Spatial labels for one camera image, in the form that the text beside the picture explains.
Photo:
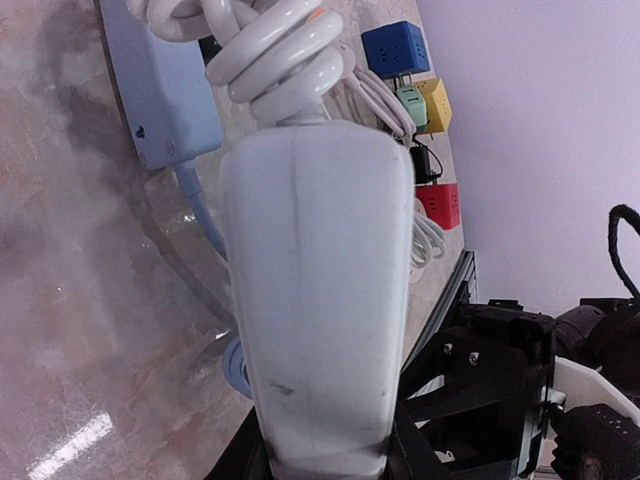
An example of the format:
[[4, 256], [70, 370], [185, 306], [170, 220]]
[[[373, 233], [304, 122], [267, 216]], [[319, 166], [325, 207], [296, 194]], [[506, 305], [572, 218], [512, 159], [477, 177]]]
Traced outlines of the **light blue cube socket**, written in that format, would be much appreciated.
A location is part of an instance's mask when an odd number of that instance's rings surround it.
[[217, 150], [224, 141], [198, 42], [167, 42], [123, 1], [99, 3], [111, 66], [142, 165], [158, 170]]

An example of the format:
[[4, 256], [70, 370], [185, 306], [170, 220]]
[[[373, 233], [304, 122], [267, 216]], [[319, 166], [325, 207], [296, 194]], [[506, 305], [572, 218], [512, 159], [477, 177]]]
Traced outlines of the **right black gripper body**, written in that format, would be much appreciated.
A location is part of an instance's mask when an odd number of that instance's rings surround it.
[[538, 463], [555, 321], [516, 303], [462, 304], [400, 378], [399, 401], [451, 479], [524, 479]]

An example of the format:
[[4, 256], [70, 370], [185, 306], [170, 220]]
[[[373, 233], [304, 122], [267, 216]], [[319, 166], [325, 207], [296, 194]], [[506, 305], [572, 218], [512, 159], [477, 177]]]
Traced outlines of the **light green cube socket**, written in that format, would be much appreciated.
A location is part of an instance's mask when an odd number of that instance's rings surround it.
[[395, 94], [413, 120], [416, 133], [426, 133], [429, 124], [428, 107], [419, 90], [414, 86], [402, 86], [395, 91]]

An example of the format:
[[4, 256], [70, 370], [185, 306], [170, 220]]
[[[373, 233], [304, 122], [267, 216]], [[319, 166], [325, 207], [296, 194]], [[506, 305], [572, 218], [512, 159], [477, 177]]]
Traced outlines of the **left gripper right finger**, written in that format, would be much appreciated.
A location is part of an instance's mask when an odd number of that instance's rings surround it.
[[446, 480], [449, 470], [420, 433], [405, 406], [396, 403], [385, 479]]

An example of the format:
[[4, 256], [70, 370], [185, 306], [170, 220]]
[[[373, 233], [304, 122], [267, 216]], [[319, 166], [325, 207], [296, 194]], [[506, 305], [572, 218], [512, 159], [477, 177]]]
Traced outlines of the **white round socket base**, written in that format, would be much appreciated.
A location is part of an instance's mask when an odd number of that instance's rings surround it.
[[424, 270], [429, 265], [433, 257], [432, 246], [429, 237], [424, 233], [423, 220], [426, 218], [426, 211], [423, 204], [417, 198], [414, 199], [414, 219], [418, 223], [413, 226], [411, 269], [409, 282], [416, 284], [422, 277]]

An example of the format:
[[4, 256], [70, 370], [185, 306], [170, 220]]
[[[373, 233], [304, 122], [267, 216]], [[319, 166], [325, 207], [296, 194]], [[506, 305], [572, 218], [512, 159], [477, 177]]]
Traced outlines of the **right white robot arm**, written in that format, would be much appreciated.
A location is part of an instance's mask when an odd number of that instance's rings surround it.
[[389, 479], [635, 479], [639, 475], [639, 289], [608, 254], [625, 298], [583, 298], [558, 317], [515, 300], [474, 303], [467, 259], [400, 378]]

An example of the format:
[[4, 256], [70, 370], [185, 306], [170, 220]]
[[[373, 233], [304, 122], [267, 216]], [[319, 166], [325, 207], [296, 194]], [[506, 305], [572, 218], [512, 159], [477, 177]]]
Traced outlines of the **white power strip blue USB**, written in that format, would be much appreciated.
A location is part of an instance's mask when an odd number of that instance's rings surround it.
[[344, 120], [275, 127], [223, 159], [233, 307], [279, 479], [376, 479], [408, 305], [413, 166]]

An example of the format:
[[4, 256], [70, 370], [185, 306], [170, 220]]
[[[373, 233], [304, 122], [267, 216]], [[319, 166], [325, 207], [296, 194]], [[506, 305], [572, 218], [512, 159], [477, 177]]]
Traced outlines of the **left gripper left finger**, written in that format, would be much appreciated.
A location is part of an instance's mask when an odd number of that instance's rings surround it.
[[268, 480], [270, 465], [256, 411], [251, 409], [204, 480]]

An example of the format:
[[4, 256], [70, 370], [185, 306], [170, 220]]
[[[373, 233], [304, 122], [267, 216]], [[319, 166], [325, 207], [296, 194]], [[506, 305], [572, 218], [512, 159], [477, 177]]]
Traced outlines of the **yellow cube socket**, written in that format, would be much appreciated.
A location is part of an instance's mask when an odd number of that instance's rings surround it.
[[427, 132], [429, 134], [448, 131], [453, 112], [448, 94], [441, 78], [431, 78], [415, 84], [427, 107]]

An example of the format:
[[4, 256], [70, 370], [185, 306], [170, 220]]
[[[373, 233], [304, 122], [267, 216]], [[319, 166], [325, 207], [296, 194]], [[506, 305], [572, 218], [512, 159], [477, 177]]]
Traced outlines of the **red cube socket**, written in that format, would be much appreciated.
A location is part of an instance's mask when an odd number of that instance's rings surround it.
[[415, 188], [426, 216], [443, 230], [449, 231], [461, 223], [459, 188], [457, 183], [422, 185]]

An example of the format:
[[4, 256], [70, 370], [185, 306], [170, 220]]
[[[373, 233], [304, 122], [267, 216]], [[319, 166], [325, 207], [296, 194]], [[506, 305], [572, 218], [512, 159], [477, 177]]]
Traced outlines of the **black plug adapter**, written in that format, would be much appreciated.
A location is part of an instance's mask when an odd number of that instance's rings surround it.
[[425, 144], [418, 143], [409, 149], [412, 158], [415, 184], [436, 183], [444, 173], [444, 167], [438, 156]]

